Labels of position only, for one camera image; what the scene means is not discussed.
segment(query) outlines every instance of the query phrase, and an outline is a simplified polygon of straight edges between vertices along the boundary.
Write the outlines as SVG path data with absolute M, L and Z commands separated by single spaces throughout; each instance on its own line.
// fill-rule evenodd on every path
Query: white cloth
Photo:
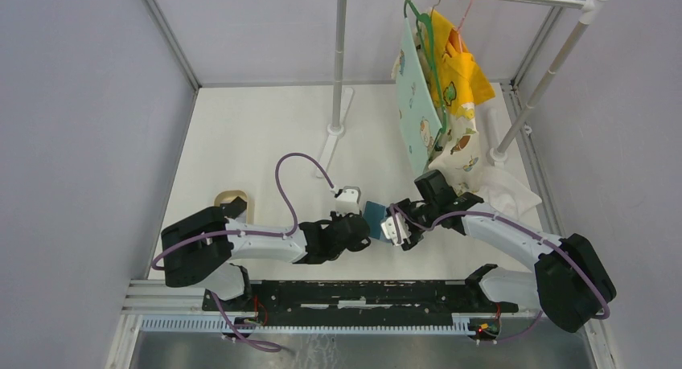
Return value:
M 481 189 L 476 194 L 497 211 L 514 219 L 542 203 L 540 196 L 529 190 L 512 174 L 494 166 L 483 167 Z

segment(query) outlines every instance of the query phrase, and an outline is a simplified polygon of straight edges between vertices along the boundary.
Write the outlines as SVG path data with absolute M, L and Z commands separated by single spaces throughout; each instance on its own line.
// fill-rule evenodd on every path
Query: hanging clothes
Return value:
M 434 103 L 442 96 L 450 128 L 439 141 L 443 151 L 431 161 L 429 169 L 440 170 L 460 194 L 477 191 L 484 161 L 476 129 L 475 106 L 494 98 L 495 91 L 452 22 L 435 10 L 431 22 L 435 73 L 441 89 L 435 86 L 434 73 L 428 74 L 427 82 Z

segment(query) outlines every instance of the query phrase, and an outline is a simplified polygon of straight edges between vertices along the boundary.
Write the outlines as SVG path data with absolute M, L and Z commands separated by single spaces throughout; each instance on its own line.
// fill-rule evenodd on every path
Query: white wall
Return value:
M 531 121 L 565 230 L 591 239 L 618 290 L 624 367 L 679 367 L 680 1 L 611 0 Z M 562 17 L 526 96 L 576 21 Z
M 438 0 L 414 0 L 426 10 Z M 389 80 L 404 0 L 348 0 L 345 80 Z M 333 80 L 336 0 L 158 0 L 199 81 Z M 437 7 L 456 24 L 468 0 Z M 463 28 L 490 79 L 511 78 L 549 8 L 475 0 Z
M 103 367 L 191 89 L 141 0 L 0 0 L 0 367 Z

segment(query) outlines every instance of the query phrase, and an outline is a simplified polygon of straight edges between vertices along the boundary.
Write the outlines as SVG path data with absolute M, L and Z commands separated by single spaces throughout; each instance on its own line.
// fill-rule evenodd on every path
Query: white pole connector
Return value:
M 587 3 L 582 8 L 580 23 L 590 25 L 594 19 L 597 18 L 597 14 L 599 14 L 599 11 L 604 7 L 604 3 L 607 1 L 608 0 L 587 0 Z

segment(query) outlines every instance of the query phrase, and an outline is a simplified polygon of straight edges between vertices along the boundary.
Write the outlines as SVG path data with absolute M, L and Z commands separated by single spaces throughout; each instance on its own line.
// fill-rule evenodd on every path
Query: white tabletop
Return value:
M 395 85 L 356 85 L 329 168 L 336 186 L 357 186 L 366 200 L 388 205 L 419 199 L 398 128 Z M 498 84 L 497 97 L 483 108 L 497 108 L 498 127 L 511 125 Z M 274 182 L 277 160 L 289 152 L 316 158 L 326 139 L 331 116 L 331 86 L 202 88 L 163 220 L 163 227 L 213 204 L 226 190 L 242 190 L 255 204 L 254 223 L 290 226 L 292 219 Z M 482 149 L 487 145 L 482 140 Z M 506 169 L 528 185 L 519 147 L 513 142 Z M 334 200 L 327 184 L 313 176 L 314 166 L 302 158 L 288 159 L 281 181 L 300 221 L 328 217 Z M 521 218 L 540 228 L 535 209 Z M 161 252 L 158 242 L 155 255 Z M 495 263 L 506 269 L 525 267 L 492 246 L 455 231 L 439 228 L 425 234 L 408 252 L 373 241 L 362 252 L 344 252 L 319 265 L 285 264 L 275 260 L 237 261 L 254 280 L 416 280 L 463 279 L 478 267 Z M 151 271 L 150 279 L 163 279 Z

